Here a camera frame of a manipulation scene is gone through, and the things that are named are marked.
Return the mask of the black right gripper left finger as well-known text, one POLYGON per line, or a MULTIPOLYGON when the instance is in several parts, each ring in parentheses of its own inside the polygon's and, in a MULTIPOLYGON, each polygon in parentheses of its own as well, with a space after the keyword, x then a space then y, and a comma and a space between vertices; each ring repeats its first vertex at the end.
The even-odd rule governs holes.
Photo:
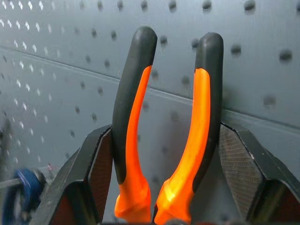
POLYGON ((31 225, 102 223, 113 168, 111 131, 106 125, 86 136, 42 194, 31 225))

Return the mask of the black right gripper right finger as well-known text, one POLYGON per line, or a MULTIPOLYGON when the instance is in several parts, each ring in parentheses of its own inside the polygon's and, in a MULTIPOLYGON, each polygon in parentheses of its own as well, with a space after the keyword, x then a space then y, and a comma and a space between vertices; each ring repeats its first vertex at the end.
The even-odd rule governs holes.
POLYGON ((250 223, 298 223, 300 182, 246 128, 221 123, 218 153, 240 216, 250 223))

